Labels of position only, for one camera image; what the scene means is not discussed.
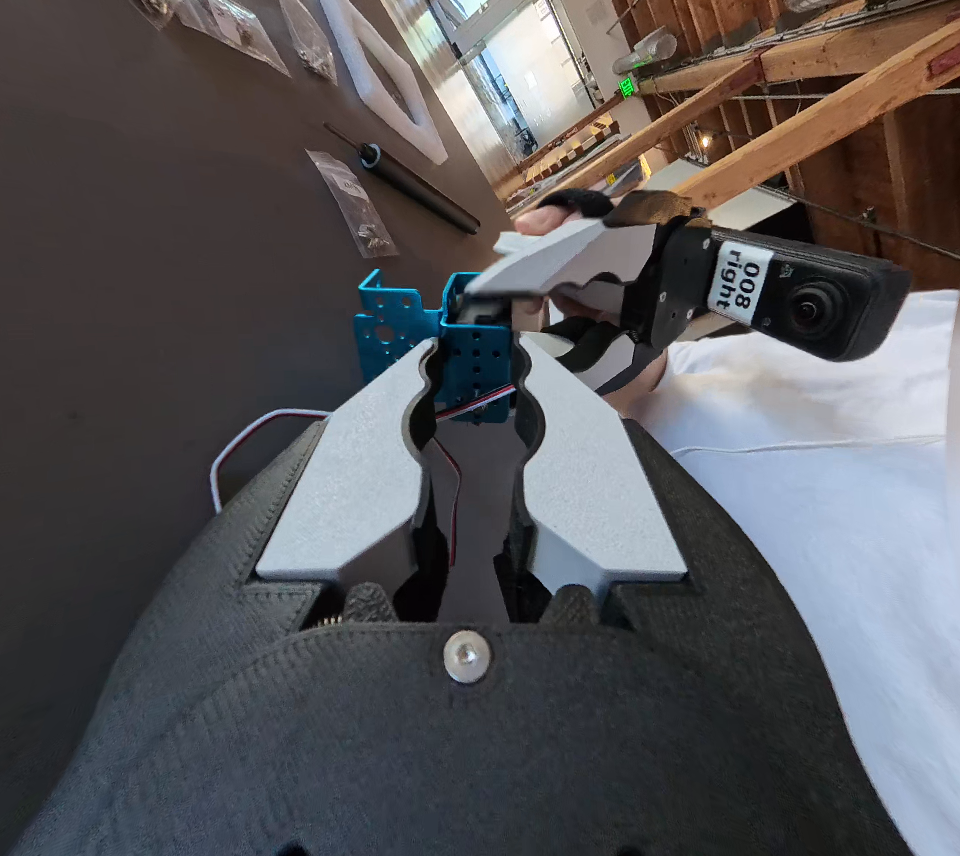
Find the wooden beam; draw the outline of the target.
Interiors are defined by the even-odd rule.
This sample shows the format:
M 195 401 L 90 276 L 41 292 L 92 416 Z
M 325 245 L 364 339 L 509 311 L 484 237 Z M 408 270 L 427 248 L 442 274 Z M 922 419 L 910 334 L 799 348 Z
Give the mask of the wooden beam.
M 711 211 L 959 74 L 953 20 L 674 188 Z

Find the clear plastic screw bag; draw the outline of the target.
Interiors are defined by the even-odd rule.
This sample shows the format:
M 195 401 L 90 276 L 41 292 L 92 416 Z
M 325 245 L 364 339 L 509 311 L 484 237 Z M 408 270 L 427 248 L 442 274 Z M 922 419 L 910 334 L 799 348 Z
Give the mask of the clear plastic screw bag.
M 294 50 L 304 68 L 315 76 L 338 84 L 330 41 L 316 18 L 301 0 L 278 0 Z

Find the clear screw bag white label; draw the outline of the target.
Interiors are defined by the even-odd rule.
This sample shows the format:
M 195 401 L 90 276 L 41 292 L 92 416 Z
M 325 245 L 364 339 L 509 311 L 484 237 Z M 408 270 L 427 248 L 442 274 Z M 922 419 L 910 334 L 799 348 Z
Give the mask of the clear screw bag white label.
M 336 200 L 361 255 L 367 259 L 399 255 L 373 201 L 350 167 L 326 152 L 305 152 Z

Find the long clear screw bag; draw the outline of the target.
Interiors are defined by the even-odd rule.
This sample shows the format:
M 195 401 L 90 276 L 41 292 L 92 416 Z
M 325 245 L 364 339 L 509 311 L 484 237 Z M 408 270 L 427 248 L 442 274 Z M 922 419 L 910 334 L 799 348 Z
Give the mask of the long clear screw bag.
M 238 52 L 264 62 L 286 77 L 290 71 L 257 15 L 234 0 L 181 0 L 176 18 Z

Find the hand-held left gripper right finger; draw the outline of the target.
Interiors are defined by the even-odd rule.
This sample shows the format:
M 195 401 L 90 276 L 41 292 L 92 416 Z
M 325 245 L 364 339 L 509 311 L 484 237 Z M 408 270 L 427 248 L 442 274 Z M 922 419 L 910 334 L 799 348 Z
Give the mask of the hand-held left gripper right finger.
M 515 336 L 510 616 L 542 617 L 578 586 L 599 610 L 630 587 L 674 594 L 689 566 L 647 476 L 639 432 L 534 334 Z

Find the black servo with blue bracket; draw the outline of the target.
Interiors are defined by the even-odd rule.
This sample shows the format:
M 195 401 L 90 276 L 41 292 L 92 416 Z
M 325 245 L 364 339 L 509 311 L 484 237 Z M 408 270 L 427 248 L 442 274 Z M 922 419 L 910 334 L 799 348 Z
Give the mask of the black servo with blue bracket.
M 515 393 L 511 303 L 465 300 L 465 287 L 476 275 L 451 274 L 440 307 L 427 309 L 418 290 L 385 286 L 381 272 L 372 271 L 358 287 L 363 312 L 353 319 L 364 383 L 434 338 L 443 360 L 435 401 L 443 410 L 455 409 L 455 420 L 506 422 Z

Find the person's right hand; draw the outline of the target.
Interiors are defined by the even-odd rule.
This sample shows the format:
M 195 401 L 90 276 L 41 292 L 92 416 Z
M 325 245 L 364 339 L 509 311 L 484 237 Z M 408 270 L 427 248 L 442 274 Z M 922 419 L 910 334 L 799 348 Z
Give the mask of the person's right hand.
M 524 235 L 543 236 L 581 217 L 580 211 L 568 205 L 551 204 L 517 216 L 513 228 Z M 548 302 L 556 307 L 558 313 L 564 318 L 583 317 L 600 322 L 613 322 L 615 319 L 613 315 L 584 306 L 557 290 L 553 291 L 549 298 L 529 300 L 525 312 L 539 314 L 543 321 L 551 319 L 550 312 L 546 309 Z M 636 422 L 642 421 L 647 395 L 654 392 L 666 374 L 668 353 L 668 349 L 665 349 L 631 383 L 604 396 L 606 402 L 618 411 L 620 417 Z

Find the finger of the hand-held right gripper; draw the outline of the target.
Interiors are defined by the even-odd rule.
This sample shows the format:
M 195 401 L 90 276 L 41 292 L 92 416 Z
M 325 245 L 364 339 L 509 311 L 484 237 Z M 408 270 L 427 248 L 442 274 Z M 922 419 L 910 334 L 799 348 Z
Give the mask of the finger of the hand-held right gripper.
M 499 260 L 476 275 L 464 292 L 478 299 L 546 297 L 563 285 L 585 287 L 602 274 L 626 285 L 650 257 L 657 229 L 577 219 L 541 236 L 505 231 L 494 247 Z
M 626 285 L 611 277 L 594 278 L 578 285 L 572 280 L 554 279 L 549 290 L 551 315 L 586 318 L 593 321 L 619 321 Z

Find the dark desk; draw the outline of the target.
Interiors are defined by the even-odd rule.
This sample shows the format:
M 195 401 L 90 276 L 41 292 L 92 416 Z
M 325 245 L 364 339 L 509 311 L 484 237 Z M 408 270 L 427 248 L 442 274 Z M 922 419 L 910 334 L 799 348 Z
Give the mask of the dark desk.
M 380 0 L 354 0 L 415 73 L 433 167 L 299 61 L 288 78 L 131 0 L 1 0 L 2 854 L 58 783 L 132 627 L 211 517 L 210 465 L 276 408 L 361 385 L 356 288 L 440 296 L 506 215 Z M 318 0 L 304 0 L 328 31 Z M 377 143 L 480 223 L 467 235 L 367 171 Z M 359 178 L 399 255 L 363 257 L 306 150 Z

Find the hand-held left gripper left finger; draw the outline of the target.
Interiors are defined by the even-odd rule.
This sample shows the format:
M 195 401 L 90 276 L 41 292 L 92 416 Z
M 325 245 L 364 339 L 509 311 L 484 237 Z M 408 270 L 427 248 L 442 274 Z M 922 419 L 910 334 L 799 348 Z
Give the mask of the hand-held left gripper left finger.
M 320 427 L 255 572 L 347 594 L 374 583 L 401 617 L 436 617 L 443 597 L 427 444 L 443 359 L 417 343 Z

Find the person's white shirt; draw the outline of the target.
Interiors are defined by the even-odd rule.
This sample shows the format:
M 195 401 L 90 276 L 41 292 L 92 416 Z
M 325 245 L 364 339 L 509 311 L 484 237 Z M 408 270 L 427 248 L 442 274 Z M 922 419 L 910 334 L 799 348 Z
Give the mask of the person's white shirt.
M 678 342 L 639 422 L 786 588 L 915 854 L 959 850 L 957 306 L 955 290 L 911 294 L 852 363 L 756 333 Z

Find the white foam frame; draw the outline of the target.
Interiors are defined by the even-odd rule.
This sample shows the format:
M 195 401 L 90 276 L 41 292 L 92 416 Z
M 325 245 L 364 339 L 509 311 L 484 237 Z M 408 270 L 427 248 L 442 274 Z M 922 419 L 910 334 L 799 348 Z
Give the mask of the white foam frame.
M 361 101 L 395 133 L 439 166 L 449 154 L 426 106 L 411 65 L 350 0 L 319 0 L 346 69 Z M 394 83 L 402 103 L 390 94 L 368 61 L 373 56 Z

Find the black screwdriver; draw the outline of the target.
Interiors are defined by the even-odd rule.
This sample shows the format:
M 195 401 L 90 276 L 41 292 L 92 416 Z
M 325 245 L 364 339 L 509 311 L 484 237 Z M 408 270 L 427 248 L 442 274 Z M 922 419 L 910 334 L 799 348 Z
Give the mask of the black screwdriver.
M 322 125 L 354 149 L 362 166 L 374 176 L 461 232 L 471 236 L 479 232 L 480 223 L 474 215 L 377 143 L 354 140 L 327 121 Z

